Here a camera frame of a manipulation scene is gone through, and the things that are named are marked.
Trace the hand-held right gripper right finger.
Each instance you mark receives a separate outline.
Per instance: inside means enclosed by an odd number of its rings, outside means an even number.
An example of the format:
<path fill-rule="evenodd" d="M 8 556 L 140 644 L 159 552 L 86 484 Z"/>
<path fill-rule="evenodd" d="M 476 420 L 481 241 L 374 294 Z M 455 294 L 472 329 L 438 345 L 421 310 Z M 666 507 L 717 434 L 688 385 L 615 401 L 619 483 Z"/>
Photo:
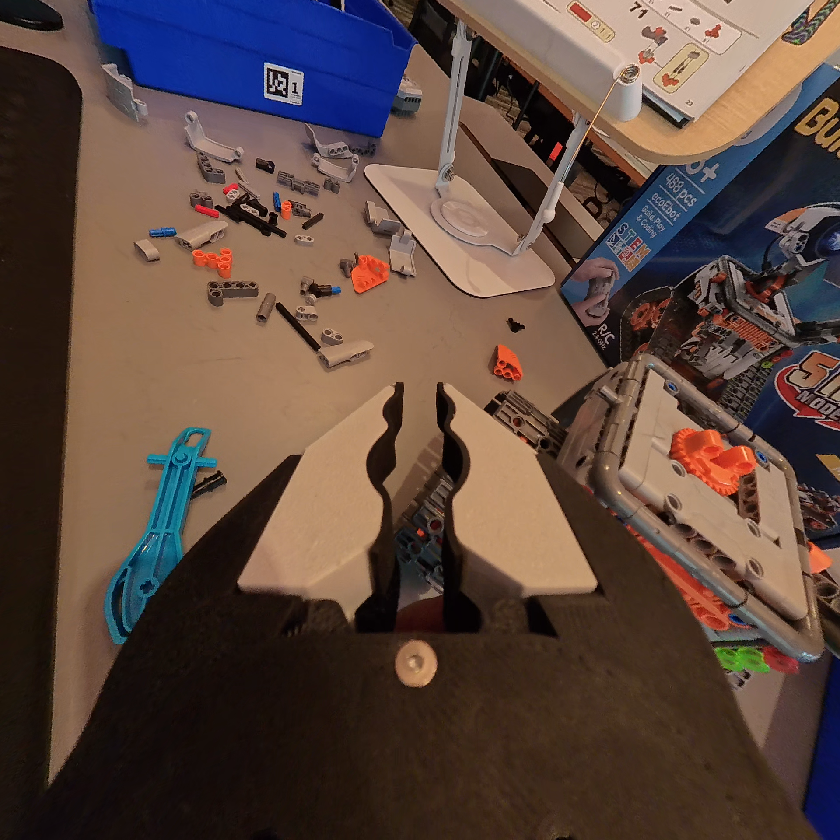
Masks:
<path fill-rule="evenodd" d="M 478 629 L 500 601 L 578 595 L 597 581 L 536 455 L 452 385 L 437 384 L 444 622 Z"/>

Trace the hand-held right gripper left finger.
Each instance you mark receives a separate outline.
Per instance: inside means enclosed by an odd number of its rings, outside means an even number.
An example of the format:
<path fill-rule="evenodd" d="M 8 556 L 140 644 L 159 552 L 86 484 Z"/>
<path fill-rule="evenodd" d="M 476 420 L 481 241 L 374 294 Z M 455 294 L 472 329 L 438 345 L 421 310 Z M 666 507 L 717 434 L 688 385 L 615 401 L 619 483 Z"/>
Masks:
<path fill-rule="evenodd" d="M 238 579 L 244 592 L 339 603 L 363 632 L 391 631 L 400 572 L 392 502 L 404 385 L 388 385 L 303 452 Z"/>

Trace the grey orange toy arm assembly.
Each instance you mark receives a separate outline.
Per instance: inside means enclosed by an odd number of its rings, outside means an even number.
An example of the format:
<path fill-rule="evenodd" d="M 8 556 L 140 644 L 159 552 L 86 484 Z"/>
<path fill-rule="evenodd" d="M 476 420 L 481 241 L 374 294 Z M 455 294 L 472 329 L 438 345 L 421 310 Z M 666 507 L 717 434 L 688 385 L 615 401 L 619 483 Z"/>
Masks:
<path fill-rule="evenodd" d="M 445 505 L 453 481 L 439 465 L 417 491 L 395 526 L 394 549 L 401 572 L 420 592 L 444 591 Z"/>

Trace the grey orange tracked toy robot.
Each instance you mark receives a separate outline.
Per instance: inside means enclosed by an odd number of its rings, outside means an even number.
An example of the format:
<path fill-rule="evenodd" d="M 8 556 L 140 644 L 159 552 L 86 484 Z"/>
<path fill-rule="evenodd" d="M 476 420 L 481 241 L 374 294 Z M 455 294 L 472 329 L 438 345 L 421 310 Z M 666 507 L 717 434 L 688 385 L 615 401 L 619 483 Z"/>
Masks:
<path fill-rule="evenodd" d="M 552 416 L 516 391 L 486 411 L 636 533 L 714 645 L 822 656 L 793 468 L 667 363 L 642 353 Z"/>

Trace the blue plastic parts bin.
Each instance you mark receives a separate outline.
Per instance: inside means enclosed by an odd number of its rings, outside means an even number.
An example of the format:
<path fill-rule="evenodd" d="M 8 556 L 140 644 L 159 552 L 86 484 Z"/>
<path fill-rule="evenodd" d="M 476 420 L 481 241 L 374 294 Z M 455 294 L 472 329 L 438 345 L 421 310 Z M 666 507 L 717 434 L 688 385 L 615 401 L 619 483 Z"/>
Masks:
<path fill-rule="evenodd" d="M 380 137 L 415 38 L 377 1 L 95 1 L 133 78 L 193 98 Z"/>

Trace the blue plastic brick separator tool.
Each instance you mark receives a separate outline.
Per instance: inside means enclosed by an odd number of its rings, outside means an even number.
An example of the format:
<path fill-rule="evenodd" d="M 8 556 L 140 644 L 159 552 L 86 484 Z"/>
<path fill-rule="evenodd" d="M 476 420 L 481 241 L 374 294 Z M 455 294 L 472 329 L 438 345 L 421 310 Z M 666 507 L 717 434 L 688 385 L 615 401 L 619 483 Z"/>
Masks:
<path fill-rule="evenodd" d="M 217 466 L 215 458 L 203 457 L 210 436 L 208 428 L 188 427 L 167 455 L 147 457 L 149 464 L 163 466 L 163 472 L 147 529 L 108 586 L 104 616 L 115 644 L 127 640 L 147 601 L 183 556 L 182 531 L 196 472 Z"/>

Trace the light grey panel piece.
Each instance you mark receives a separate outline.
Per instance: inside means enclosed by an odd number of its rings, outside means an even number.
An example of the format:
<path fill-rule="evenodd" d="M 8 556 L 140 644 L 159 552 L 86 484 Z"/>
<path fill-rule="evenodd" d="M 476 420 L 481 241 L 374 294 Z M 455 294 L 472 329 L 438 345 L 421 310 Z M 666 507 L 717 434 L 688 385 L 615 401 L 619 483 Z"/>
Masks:
<path fill-rule="evenodd" d="M 367 340 L 327 344 L 319 350 L 318 358 L 327 369 L 333 370 L 345 364 L 367 359 L 373 348 L 373 343 Z"/>
<path fill-rule="evenodd" d="M 209 219 L 186 231 L 180 231 L 173 239 L 187 251 L 193 252 L 205 245 L 216 243 L 225 236 L 227 228 L 228 222 L 223 219 Z"/>

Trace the black long axle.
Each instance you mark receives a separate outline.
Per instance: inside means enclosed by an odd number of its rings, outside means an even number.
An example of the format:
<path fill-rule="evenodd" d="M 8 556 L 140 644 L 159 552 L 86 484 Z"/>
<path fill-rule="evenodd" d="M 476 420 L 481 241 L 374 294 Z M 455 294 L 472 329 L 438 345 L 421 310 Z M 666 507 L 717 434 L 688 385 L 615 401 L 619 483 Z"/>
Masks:
<path fill-rule="evenodd" d="M 321 352 L 321 345 L 316 341 L 310 333 L 301 325 L 301 322 L 292 315 L 280 301 L 275 303 L 275 309 L 279 312 L 281 317 L 296 331 L 296 333 L 304 340 L 305 344 L 315 353 Z"/>

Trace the wooden book stand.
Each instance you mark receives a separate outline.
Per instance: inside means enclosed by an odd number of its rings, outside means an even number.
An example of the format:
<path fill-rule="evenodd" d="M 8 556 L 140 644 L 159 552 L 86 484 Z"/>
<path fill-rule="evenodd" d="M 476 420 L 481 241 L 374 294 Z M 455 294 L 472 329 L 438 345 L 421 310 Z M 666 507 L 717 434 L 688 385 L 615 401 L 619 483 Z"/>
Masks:
<path fill-rule="evenodd" d="M 453 67 L 435 170 L 368 164 L 364 175 L 446 277 L 476 298 L 553 285 L 533 250 L 554 217 L 569 170 L 590 128 L 644 161 L 697 161 L 727 149 L 823 63 L 838 58 L 838 2 L 802 45 L 776 40 L 698 119 L 678 127 L 643 99 L 641 70 L 549 2 L 443 2 L 456 17 Z M 519 234 L 455 174 L 469 36 L 498 47 L 551 90 L 574 116 L 564 152 L 529 230 Z"/>

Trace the orange translucent piece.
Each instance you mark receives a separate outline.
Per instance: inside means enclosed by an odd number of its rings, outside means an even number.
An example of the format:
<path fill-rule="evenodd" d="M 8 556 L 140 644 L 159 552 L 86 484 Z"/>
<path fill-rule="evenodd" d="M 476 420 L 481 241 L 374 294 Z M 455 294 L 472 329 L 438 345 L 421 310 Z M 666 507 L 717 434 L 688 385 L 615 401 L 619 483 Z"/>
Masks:
<path fill-rule="evenodd" d="M 389 279 L 389 264 L 370 255 L 357 255 L 350 278 L 356 293 L 362 294 Z"/>

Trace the black long connector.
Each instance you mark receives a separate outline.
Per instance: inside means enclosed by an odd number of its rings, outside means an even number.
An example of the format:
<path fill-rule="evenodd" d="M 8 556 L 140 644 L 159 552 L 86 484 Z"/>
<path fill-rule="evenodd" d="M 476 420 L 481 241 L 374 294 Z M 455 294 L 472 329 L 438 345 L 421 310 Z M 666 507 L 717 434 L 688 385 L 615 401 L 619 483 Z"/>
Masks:
<path fill-rule="evenodd" d="M 229 203 L 225 206 L 216 205 L 215 208 L 219 211 L 220 214 L 225 215 L 231 221 L 234 221 L 237 224 L 245 223 L 260 231 L 262 235 L 269 236 L 271 234 L 274 234 L 282 238 L 285 238 L 287 236 L 285 230 L 279 228 L 276 224 L 270 224 L 268 221 L 266 221 L 264 217 L 252 216 L 248 213 L 241 211 L 237 207 L 236 203 L 238 201 L 241 201 L 245 197 L 250 198 L 252 196 L 245 192 L 239 195 L 239 198 L 234 202 Z"/>

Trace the dark blue robot kit box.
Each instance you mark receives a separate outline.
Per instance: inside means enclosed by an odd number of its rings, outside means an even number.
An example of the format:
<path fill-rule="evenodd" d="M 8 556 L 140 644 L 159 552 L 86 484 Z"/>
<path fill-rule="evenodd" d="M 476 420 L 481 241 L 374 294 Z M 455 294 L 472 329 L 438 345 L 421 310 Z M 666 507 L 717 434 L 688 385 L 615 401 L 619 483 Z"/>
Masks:
<path fill-rule="evenodd" d="M 791 463 L 838 548 L 839 80 L 822 65 L 727 150 L 660 167 L 563 283 L 605 363 L 659 357 Z"/>

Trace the open instruction booklet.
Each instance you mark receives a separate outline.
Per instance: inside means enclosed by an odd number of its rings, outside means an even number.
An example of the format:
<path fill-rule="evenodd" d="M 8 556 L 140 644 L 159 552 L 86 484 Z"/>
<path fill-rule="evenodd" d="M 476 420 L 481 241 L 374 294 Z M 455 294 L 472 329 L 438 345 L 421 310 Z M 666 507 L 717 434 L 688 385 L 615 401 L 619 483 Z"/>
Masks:
<path fill-rule="evenodd" d="M 782 39 L 800 46 L 831 13 L 806 1 L 549 2 L 640 69 L 643 99 L 682 127 Z"/>

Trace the black rounded pad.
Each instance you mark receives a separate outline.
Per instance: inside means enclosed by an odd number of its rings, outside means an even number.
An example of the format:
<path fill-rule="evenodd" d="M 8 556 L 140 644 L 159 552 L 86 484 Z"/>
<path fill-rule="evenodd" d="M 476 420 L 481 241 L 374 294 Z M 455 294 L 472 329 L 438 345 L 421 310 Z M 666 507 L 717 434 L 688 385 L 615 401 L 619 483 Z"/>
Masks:
<path fill-rule="evenodd" d="M 39 0 L 1 1 L 1 22 L 40 32 L 56 32 L 64 27 L 61 14 Z"/>

